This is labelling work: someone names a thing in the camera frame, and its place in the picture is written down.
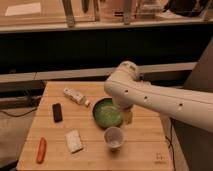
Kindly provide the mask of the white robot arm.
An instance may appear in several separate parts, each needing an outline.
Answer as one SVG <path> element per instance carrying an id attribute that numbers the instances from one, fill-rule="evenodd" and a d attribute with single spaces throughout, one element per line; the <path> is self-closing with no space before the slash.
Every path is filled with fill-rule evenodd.
<path id="1" fill-rule="evenodd" d="M 213 93 L 151 85 L 140 79 L 139 67 L 131 61 L 116 68 L 104 90 L 122 112 L 138 105 L 213 132 Z"/>

